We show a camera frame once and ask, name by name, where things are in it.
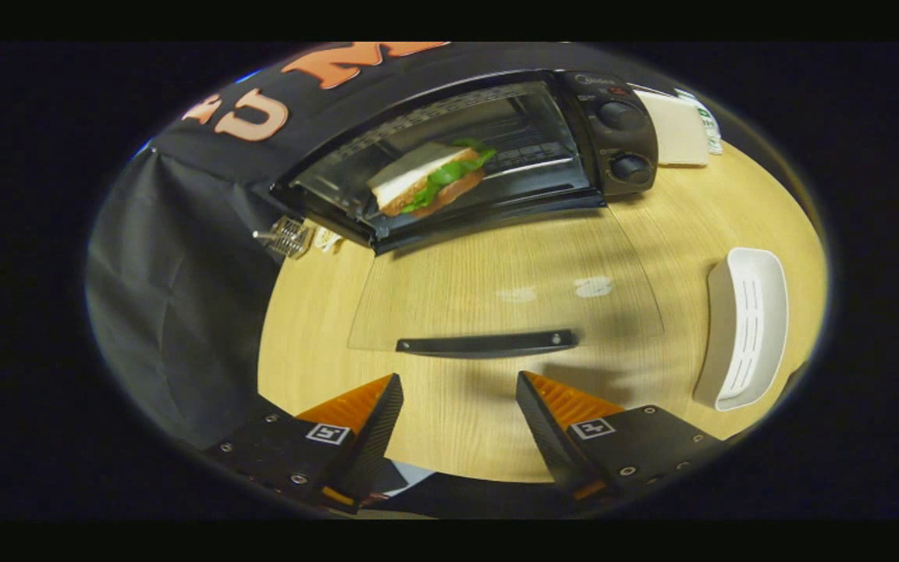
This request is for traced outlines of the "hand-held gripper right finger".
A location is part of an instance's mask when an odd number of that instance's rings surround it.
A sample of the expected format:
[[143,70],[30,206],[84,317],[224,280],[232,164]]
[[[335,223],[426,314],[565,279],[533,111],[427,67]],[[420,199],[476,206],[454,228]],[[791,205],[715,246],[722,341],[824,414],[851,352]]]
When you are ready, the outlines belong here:
[[515,402],[553,482],[574,502],[628,502],[704,468],[727,441],[660,406],[626,409],[528,371]]

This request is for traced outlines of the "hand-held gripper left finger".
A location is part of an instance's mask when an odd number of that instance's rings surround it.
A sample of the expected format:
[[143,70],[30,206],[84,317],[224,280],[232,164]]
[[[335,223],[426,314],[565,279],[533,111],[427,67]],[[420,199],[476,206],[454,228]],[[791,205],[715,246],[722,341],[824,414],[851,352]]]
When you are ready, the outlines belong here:
[[396,373],[297,415],[261,399],[254,416],[204,449],[204,458],[286,502],[357,514],[393,465],[386,451],[402,406]]

